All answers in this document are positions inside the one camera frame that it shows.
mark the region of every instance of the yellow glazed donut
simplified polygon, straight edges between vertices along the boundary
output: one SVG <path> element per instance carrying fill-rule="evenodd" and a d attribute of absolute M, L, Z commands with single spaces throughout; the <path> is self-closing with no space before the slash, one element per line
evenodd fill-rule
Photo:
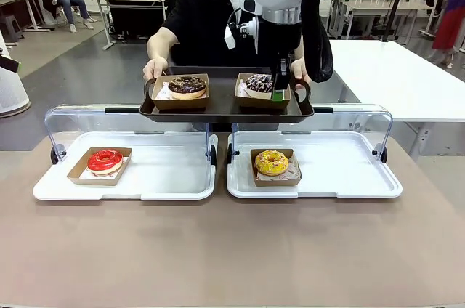
<path fill-rule="evenodd" d="M 255 157 L 255 166 L 263 175 L 277 176 L 286 172 L 289 162 L 286 156 L 277 150 L 265 150 Z"/>

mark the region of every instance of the red skirt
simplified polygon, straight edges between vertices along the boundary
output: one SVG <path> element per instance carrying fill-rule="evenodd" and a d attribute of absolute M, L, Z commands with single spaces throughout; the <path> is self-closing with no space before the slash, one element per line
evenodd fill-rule
<path fill-rule="evenodd" d="M 433 49 L 449 50 L 453 48 L 464 17 L 465 7 L 451 10 L 444 15 L 436 33 Z"/>

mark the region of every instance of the white sneaker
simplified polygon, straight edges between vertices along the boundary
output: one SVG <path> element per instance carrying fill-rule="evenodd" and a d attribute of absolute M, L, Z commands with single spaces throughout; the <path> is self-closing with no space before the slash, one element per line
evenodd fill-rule
<path fill-rule="evenodd" d="M 90 21 L 88 21 L 87 19 L 84 19 L 84 21 L 82 22 L 84 24 L 84 26 L 86 26 L 89 30 L 93 30 L 94 29 L 94 26 L 91 25 Z"/>

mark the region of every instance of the stool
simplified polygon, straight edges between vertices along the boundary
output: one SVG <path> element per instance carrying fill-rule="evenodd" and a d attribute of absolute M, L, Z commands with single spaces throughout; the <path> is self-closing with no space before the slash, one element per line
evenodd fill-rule
<path fill-rule="evenodd" d="M 20 25 L 17 23 L 14 15 L 0 16 L 0 23 L 6 25 L 9 37 L 13 43 L 17 43 L 21 38 L 24 38 L 23 32 L 21 31 Z"/>

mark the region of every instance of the jeans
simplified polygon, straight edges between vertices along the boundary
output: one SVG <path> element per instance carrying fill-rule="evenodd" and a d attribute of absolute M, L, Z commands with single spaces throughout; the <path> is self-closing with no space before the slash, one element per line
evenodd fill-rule
<path fill-rule="evenodd" d="M 57 3 L 63 7 L 65 10 L 66 19 L 68 23 L 74 24 L 73 20 L 73 11 L 71 6 L 77 5 L 79 7 L 79 11 L 81 12 L 81 16 L 84 19 L 89 18 L 89 13 L 87 12 L 86 2 L 84 0 L 57 0 Z"/>

